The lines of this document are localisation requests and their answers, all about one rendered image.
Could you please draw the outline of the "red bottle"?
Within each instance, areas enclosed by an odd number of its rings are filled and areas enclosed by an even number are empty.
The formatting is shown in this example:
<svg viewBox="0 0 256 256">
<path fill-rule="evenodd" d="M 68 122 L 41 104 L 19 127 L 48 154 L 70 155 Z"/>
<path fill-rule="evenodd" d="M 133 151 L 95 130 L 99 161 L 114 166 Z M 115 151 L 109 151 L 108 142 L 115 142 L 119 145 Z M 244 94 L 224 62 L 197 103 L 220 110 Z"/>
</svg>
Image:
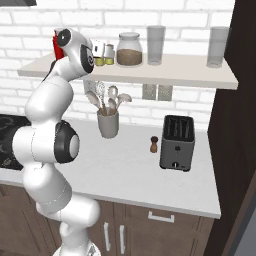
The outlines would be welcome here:
<svg viewBox="0 0 256 256">
<path fill-rule="evenodd" d="M 56 58 L 57 60 L 59 60 L 59 59 L 61 59 L 61 58 L 64 57 L 64 52 L 63 52 L 63 50 L 58 46 L 57 39 L 58 39 L 57 31 L 54 31 L 54 36 L 53 36 L 53 38 L 52 38 L 52 42 L 53 42 L 53 47 L 54 47 L 55 58 Z"/>
</svg>

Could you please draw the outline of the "grey wall socket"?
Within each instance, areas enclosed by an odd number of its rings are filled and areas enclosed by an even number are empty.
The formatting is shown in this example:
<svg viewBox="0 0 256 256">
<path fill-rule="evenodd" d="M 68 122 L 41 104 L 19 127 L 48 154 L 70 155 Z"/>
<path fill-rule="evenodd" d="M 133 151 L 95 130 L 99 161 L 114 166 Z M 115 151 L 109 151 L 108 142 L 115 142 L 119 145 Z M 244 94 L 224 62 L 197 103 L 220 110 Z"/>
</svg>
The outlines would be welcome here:
<svg viewBox="0 0 256 256">
<path fill-rule="evenodd" d="M 84 92 L 87 93 L 88 91 L 96 92 L 96 82 L 90 80 L 84 80 Z"/>
<path fill-rule="evenodd" d="M 142 98 L 144 100 L 155 100 L 156 86 L 154 84 L 144 84 L 142 86 Z"/>
<path fill-rule="evenodd" d="M 158 86 L 158 100 L 159 101 L 171 101 L 172 100 L 173 87 L 171 85 L 159 85 Z"/>
</svg>

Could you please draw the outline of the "brown cupboard door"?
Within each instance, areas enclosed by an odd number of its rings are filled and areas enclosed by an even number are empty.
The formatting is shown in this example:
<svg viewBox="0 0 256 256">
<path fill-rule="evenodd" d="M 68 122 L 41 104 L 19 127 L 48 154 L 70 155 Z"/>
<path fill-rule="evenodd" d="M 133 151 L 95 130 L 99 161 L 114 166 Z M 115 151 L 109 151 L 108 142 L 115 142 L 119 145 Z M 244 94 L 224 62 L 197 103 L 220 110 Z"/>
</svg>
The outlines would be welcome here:
<svg viewBox="0 0 256 256">
<path fill-rule="evenodd" d="M 116 231 L 116 245 L 117 245 L 117 256 L 130 256 L 129 252 L 129 229 L 128 220 L 125 215 L 125 205 L 121 203 L 114 204 L 114 217 L 115 217 L 115 231 Z M 125 254 L 120 253 L 120 237 L 119 237 L 119 227 L 120 225 L 125 226 Z"/>
<path fill-rule="evenodd" d="M 114 208 L 111 202 L 99 200 L 100 217 L 96 224 L 88 229 L 88 233 L 92 242 L 98 247 L 101 256 L 116 256 L 116 236 L 114 225 Z M 109 223 L 109 239 L 111 250 L 106 251 L 104 238 L 104 222 Z"/>
</svg>

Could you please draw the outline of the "tall dark brown cabinet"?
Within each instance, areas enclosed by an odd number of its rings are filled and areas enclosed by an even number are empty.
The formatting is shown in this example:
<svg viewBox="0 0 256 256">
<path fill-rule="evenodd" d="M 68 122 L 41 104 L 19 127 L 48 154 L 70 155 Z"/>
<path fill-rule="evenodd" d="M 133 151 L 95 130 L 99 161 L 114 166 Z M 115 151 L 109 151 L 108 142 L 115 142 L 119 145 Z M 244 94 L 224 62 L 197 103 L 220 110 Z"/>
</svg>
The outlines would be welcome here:
<svg viewBox="0 0 256 256">
<path fill-rule="evenodd" d="M 235 256 L 256 208 L 256 0 L 235 0 L 225 60 L 238 87 L 216 91 L 208 127 L 221 217 L 204 256 Z"/>
</svg>

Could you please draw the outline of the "dark extractor hood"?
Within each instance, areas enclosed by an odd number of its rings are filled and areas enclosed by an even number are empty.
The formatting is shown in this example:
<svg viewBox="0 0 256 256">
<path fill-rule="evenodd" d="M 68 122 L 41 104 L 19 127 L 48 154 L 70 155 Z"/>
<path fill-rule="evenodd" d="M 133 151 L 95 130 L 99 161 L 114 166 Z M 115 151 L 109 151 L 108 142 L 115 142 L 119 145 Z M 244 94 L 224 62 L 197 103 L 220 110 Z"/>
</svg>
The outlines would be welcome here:
<svg viewBox="0 0 256 256">
<path fill-rule="evenodd" d="M 0 0 L 0 7 L 37 6 L 36 0 Z"/>
</svg>

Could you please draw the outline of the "brown wooden shaker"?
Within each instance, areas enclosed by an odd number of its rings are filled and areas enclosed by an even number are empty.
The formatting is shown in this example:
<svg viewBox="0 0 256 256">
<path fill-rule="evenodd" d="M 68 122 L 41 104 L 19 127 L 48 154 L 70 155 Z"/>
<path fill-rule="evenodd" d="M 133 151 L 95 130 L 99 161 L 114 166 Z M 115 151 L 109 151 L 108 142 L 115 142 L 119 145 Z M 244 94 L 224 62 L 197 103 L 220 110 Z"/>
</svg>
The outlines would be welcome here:
<svg viewBox="0 0 256 256">
<path fill-rule="evenodd" d="M 151 137 L 151 146 L 150 146 L 150 152 L 151 153 L 156 153 L 157 152 L 157 142 L 158 142 L 158 137 L 157 136 L 152 136 Z"/>
</svg>

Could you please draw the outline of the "beige wall shelf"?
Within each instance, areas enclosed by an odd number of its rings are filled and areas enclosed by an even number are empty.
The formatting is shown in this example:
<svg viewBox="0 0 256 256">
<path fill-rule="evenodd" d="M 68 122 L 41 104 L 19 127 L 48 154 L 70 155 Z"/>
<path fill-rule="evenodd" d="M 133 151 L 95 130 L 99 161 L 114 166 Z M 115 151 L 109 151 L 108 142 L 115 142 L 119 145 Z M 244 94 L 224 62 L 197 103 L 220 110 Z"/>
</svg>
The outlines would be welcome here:
<svg viewBox="0 0 256 256">
<path fill-rule="evenodd" d="M 147 55 L 138 67 L 123 67 L 117 64 L 94 67 L 85 80 L 160 84 L 236 90 L 238 81 L 226 61 L 221 68 L 206 66 L 205 56 L 164 54 L 162 64 L 147 64 Z"/>
</svg>

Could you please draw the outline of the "dark grey toaster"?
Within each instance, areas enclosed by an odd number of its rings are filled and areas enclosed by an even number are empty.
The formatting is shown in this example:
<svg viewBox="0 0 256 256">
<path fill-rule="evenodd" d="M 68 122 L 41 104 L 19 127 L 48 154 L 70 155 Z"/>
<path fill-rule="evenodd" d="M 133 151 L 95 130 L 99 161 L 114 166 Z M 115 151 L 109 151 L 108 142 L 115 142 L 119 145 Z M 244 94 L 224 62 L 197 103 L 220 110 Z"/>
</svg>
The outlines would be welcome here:
<svg viewBox="0 0 256 256">
<path fill-rule="evenodd" d="M 162 169 L 188 172 L 191 168 L 194 146 L 193 118 L 166 115 L 162 130 L 159 166 Z"/>
</svg>

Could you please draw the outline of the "pale wooden spoon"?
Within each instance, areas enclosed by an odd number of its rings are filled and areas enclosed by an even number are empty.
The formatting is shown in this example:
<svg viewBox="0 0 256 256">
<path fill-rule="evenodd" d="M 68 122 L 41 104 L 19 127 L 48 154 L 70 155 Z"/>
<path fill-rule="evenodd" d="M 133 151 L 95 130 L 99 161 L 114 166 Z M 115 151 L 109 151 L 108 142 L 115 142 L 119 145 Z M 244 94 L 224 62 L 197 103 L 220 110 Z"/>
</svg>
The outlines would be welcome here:
<svg viewBox="0 0 256 256">
<path fill-rule="evenodd" d="M 122 102 L 131 102 L 131 101 L 132 101 L 132 98 L 129 94 L 126 94 L 126 93 L 119 94 L 117 96 L 116 108 L 119 108 L 119 106 Z"/>
<path fill-rule="evenodd" d="M 108 96 L 109 96 L 109 100 L 108 100 L 109 104 L 113 105 L 118 96 L 118 88 L 114 85 L 110 86 L 108 88 Z"/>
<path fill-rule="evenodd" d="M 97 95 L 94 92 L 87 91 L 86 97 L 88 98 L 88 100 L 90 101 L 91 104 L 95 105 L 97 108 L 100 108 L 99 98 L 97 97 Z"/>
</svg>

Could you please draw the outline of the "tall clear drinking glass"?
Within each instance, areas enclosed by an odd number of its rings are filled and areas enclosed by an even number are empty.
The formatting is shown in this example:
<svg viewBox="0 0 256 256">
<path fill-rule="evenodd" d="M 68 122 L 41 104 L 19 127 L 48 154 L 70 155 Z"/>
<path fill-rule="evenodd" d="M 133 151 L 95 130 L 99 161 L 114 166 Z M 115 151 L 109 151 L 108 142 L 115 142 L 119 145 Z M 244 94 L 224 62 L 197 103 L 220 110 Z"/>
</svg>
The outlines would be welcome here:
<svg viewBox="0 0 256 256">
<path fill-rule="evenodd" d="M 155 25 L 147 27 L 147 55 L 149 65 L 162 63 L 166 27 Z"/>
<path fill-rule="evenodd" d="M 206 63 L 209 68 L 220 68 L 222 66 L 229 34 L 229 27 L 214 26 L 210 29 Z"/>
</svg>

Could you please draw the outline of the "brown drawer front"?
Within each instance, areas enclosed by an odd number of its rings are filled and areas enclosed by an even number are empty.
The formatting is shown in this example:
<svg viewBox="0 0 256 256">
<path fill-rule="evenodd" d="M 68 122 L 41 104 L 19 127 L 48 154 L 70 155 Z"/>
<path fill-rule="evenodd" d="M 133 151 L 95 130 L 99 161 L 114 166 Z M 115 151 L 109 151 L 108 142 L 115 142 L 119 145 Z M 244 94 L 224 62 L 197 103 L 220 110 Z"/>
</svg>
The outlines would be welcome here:
<svg viewBox="0 0 256 256">
<path fill-rule="evenodd" d="M 174 223 L 148 219 L 175 216 Z M 131 256 L 204 256 L 212 218 L 146 207 L 125 206 Z"/>
</svg>

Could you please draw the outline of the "brown cupboard panel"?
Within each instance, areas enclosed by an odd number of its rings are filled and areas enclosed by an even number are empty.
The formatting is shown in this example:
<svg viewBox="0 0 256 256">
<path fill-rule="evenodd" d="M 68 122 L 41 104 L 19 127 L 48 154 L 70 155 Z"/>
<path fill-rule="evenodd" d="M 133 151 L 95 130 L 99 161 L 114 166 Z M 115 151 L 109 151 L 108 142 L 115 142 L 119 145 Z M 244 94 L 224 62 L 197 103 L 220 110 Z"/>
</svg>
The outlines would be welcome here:
<svg viewBox="0 0 256 256">
<path fill-rule="evenodd" d="M 0 256 L 52 256 L 60 245 L 59 223 L 39 214 L 24 188 L 0 185 Z"/>
</svg>

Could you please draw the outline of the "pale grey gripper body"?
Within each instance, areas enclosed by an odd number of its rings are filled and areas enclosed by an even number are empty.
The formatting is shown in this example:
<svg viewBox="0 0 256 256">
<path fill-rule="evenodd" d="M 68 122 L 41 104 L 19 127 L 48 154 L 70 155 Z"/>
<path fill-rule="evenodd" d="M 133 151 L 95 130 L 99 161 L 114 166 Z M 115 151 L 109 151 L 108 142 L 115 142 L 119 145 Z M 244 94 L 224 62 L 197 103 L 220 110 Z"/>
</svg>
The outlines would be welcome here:
<svg viewBox="0 0 256 256">
<path fill-rule="evenodd" d="M 115 57 L 114 46 L 112 44 L 107 44 L 105 46 L 104 57 L 108 59 L 113 59 Z"/>
</svg>

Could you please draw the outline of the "black hob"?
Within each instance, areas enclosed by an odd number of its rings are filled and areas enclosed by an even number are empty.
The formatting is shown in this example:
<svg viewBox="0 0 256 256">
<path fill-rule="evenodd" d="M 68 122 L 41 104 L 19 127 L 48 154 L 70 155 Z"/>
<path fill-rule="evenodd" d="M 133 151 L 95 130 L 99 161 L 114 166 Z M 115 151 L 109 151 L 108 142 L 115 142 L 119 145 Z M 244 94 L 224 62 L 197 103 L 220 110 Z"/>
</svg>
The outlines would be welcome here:
<svg viewBox="0 0 256 256">
<path fill-rule="evenodd" d="M 16 131 L 31 122 L 25 116 L 0 114 L 0 168 L 21 171 L 23 166 L 12 152 L 12 141 Z"/>
</svg>

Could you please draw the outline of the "glass jar with brown contents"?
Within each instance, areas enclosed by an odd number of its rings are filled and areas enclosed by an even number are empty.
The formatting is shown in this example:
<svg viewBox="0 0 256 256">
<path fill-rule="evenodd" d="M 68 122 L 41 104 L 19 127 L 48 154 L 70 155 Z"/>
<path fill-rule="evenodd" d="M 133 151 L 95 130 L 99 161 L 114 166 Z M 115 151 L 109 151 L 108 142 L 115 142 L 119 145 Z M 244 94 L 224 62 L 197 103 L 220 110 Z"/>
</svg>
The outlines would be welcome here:
<svg viewBox="0 0 256 256">
<path fill-rule="evenodd" d="M 143 62 L 140 35 L 136 32 L 119 34 L 116 62 L 122 66 L 138 66 Z"/>
</svg>

